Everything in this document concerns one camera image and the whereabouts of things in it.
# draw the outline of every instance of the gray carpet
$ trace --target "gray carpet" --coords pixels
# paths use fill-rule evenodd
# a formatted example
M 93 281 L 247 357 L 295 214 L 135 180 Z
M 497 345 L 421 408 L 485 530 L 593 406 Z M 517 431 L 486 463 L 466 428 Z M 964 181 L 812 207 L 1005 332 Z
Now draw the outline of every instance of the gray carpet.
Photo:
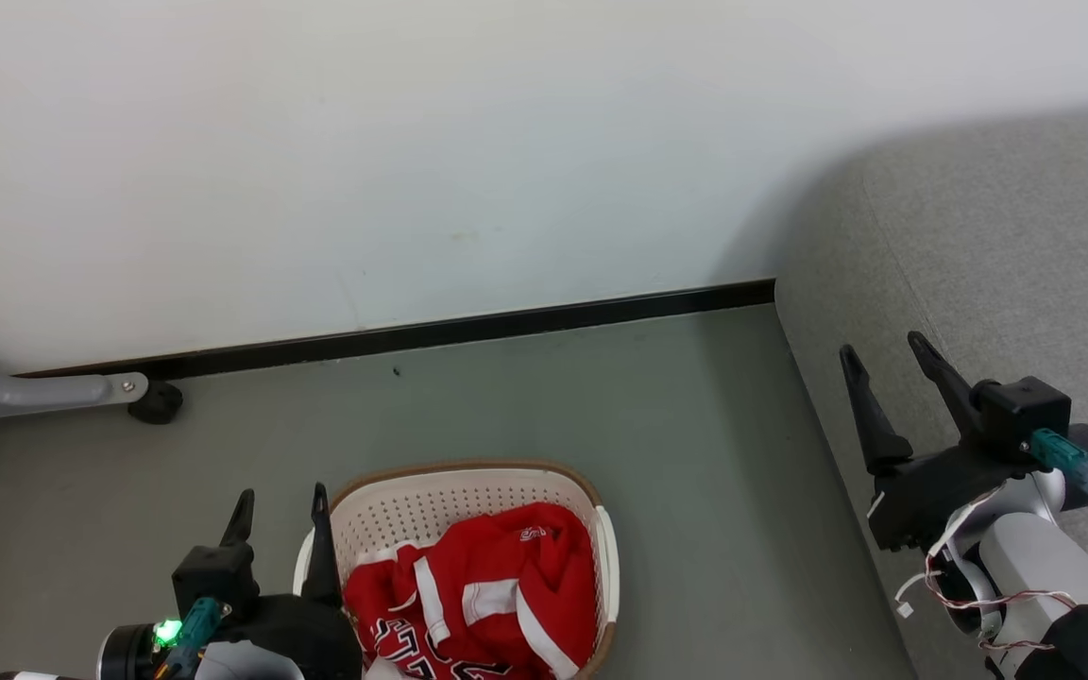
M 243 487 L 275 593 L 314 482 L 539 456 L 582 470 L 616 522 L 602 677 L 912 676 L 771 306 L 181 387 L 173 425 L 0 421 L 0 670 L 94 677 L 113 626 L 173 614 L 170 571 Z

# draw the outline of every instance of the green led light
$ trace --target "green led light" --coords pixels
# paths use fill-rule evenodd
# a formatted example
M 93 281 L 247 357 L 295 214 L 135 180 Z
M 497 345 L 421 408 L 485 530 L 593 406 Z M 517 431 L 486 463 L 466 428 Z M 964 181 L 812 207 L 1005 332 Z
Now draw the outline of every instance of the green led light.
M 169 647 L 174 644 L 178 636 L 178 630 L 183 629 L 183 622 L 178 619 L 165 619 L 162 623 L 153 628 L 153 641 L 159 646 Z

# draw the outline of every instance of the brown basket rim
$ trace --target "brown basket rim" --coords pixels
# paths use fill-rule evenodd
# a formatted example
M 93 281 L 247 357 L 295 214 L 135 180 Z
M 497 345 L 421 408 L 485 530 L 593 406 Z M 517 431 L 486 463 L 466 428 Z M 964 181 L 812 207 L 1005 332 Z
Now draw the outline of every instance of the brown basket rim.
M 595 485 L 589 482 L 585 477 L 580 474 L 577 469 L 572 469 L 565 463 L 558 463 L 558 461 L 549 461 L 543 459 L 466 459 L 458 461 L 440 461 L 440 463 L 429 463 L 429 465 L 411 465 L 405 466 L 405 468 L 395 468 L 382 470 L 382 472 L 375 472 L 372 474 L 366 474 L 358 477 L 347 483 L 346 486 L 342 487 L 335 496 L 333 496 L 332 503 L 330 503 L 330 514 L 335 511 L 338 504 L 344 500 L 347 496 L 355 494 L 356 491 L 361 490 L 363 486 L 371 485 L 372 483 L 388 482 L 390 479 L 400 479 L 403 477 L 415 477 L 418 474 L 431 474 L 434 472 L 459 472 L 459 470 L 466 469 L 543 469 L 547 472 L 555 472 L 557 474 L 564 474 L 568 477 L 570 481 L 577 483 L 578 486 L 585 491 L 588 498 L 591 499 L 591 504 L 595 507 L 601 507 L 604 504 L 604 499 L 598 495 L 598 491 L 595 490 Z M 610 647 L 613 646 L 613 639 L 616 638 L 616 622 L 614 620 L 606 620 L 604 622 L 604 633 L 602 633 L 602 639 L 598 645 L 595 646 L 595 654 L 591 655 L 591 660 L 586 663 L 586 666 L 582 667 L 582 670 L 578 671 L 574 676 L 576 680 L 589 680 L 591 677 L 595 676 L 595 672 L 607 663 L 607 656 L 610 654 Z

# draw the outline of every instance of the white wall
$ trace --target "white wall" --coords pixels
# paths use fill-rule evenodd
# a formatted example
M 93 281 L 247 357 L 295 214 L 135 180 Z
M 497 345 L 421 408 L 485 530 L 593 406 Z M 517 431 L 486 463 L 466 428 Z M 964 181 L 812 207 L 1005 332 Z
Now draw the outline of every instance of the white wall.
M 761 279 L 808 163 L 1071 103 L 1078 0 L 0 0 L 0 362 Z

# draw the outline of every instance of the white plastic basket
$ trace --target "white plastic basket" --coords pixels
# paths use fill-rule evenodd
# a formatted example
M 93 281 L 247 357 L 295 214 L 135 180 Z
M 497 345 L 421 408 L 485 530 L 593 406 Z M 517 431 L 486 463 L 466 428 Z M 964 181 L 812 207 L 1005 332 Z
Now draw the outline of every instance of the white plastic basket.
M 338 580 L 346 584 L 363 553 L 388 549 L 401 541 L 433 543 L 457 521 L 536 500 L 569 508 L 591 533 L 598 641 L 577 677 L 592 677 L 607 658 L 616 633 L 619 552 L 598 492 L 573 469 L 553 461 L 452 461 L 357 479 L 336 496 L 330 511 Z M 297 557 L 294 593 L 305 582 L 311 545 L 312 532 Z

